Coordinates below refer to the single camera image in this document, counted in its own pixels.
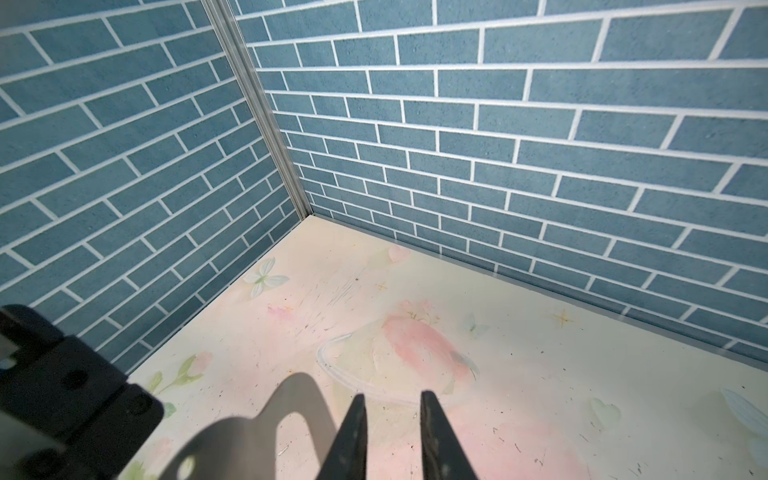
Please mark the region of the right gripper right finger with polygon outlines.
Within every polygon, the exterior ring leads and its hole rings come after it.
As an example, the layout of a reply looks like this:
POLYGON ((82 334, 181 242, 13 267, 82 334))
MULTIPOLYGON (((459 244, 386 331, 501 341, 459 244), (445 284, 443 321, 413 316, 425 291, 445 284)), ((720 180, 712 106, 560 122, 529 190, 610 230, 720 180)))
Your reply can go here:
POLYGON ((477 480, 436 394, 420 396, 420 438, 424 480, 477 480))

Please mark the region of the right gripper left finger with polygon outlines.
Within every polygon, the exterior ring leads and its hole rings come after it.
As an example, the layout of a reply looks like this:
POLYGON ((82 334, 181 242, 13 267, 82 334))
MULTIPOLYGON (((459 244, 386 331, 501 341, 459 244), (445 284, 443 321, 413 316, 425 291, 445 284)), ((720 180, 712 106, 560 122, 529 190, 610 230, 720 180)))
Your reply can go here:
POLYGON ((357 394, 344 417, 317 480, 365 480, 368 425, 365 396, 357 394))

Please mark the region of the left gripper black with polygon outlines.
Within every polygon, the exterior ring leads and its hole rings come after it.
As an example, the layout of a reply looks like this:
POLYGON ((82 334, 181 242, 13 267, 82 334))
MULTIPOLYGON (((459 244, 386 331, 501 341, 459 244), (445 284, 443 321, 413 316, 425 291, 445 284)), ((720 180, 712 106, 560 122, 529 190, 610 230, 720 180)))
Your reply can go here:
POLYGON ((78 337, 30 307, 2 307, 2 478, 115 479, 163 417, 78 337))

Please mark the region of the left corner aluminium post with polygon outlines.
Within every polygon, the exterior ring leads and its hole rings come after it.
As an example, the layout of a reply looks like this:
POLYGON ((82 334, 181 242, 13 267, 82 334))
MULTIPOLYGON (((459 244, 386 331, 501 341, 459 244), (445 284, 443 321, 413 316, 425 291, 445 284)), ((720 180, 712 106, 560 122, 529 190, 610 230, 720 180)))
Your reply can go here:
POLYGON ((266 93, 256 73, 231 5, 225 0, 202 0, 202 6, 222 46, 234 76, 244 94, 254 120, 285 185, 290 200, 304 220, 313 214, 312 206, 290 158, 282 133, 272 113, 266 93))

